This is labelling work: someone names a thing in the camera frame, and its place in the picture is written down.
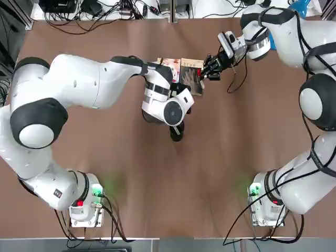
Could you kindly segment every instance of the green indicator light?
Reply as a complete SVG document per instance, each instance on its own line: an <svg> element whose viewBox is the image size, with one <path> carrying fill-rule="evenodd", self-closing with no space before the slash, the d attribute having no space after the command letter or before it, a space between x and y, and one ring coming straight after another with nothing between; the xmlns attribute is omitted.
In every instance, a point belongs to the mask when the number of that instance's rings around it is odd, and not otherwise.
<svg viewBox="0 0 336 252"><path fill-rule="evenodd" d="M92 185L92 194L94 196L102 195L103 194L103 187L100 184L93 184Z"/></svg>

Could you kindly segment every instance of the floor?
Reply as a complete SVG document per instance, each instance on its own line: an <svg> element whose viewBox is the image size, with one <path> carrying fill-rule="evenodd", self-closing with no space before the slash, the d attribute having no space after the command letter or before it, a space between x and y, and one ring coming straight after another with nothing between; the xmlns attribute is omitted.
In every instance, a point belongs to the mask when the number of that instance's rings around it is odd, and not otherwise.
<svg viewBox="0 0 336 252"><path fill-rule="evenodd" d="M121 241L118 241L113 247L121 248L128 247L131 248L133 252L234 252L233 245L228 245L227 247L222 247L223 240L221 239L209 239L209 240L194 240L192 238L167 238L154 241L154 248L152 250L152 241L143 240L136 241L127 245ZM297 243L292 245L284 245L274 243L273 241L267 241L264 243L259 242L258 246L261 252L271 251L271 252L332 252L335 251L336 239L317 239L317 238L302 238ZM72 249L71 251L81 251L93 250L104 248L112 248L111 243L108 242L106 246L94 243L83 243L77 249ZM240 245L237 243L235 245L237 252L240 251ZM0 251L21 251L21 252L61 252L67 251L66 240L64 239L35 239L35 240L0 240ZM252 241L246 241L246 251L247 252L258 252L258 248Z"/></svg>

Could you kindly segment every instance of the electronic equipment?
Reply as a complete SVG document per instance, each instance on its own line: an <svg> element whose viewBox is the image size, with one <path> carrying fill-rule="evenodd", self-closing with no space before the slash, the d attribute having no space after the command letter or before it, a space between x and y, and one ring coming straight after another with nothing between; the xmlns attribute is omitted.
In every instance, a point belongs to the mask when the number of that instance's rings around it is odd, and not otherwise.
<svg viewBox="0 0 336 252"><path fill-rule="evenodd" d="M75 0L39 0L38 5L46 13L74 13Z"/></svg>

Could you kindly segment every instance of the black joint cap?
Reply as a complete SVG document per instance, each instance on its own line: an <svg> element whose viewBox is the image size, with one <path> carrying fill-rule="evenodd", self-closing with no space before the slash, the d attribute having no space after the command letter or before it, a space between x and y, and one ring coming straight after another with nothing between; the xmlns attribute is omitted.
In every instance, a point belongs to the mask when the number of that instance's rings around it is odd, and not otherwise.
<svg viewBox="0 0 336 252"><path fill-rule="evenodd" d="M49 127L54 133L52 144L59 136L63 125L68 120L67 110L54 98L45 98L31 103L22 105L14 110L10 117L10 128L13 137L20 145L30 149L31 148L21 143L20 133L25 127L33 124L42 124Z"/></svg>

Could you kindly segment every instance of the metal frame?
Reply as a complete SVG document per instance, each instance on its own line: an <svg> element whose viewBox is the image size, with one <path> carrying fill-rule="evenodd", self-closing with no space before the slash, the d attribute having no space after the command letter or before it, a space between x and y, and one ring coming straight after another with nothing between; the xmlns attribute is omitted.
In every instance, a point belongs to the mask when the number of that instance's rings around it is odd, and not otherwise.
<svg viewBox="0 0 336 252"><path fill-rule="evenodd" d="M170 19L169 23L177 23L176 18L176 0L170 1Z"/></svg>
<svg viewBox="0 0 336 252"><path fill-rule="evenodd" d="M336 17L336 1L328 1L322 10L321 15L323 20L332 20Z"/></svg>
<svg viewBox="0 0 336 252"><path fill-rule="evenodd" d="M30 18L30 16L23 11L23 9L17 4L15 0L8 0L8 2L13 8L13 10L20 17L20 19L25 23L26 30L31 30L33 27L34 21Z"/></svg>

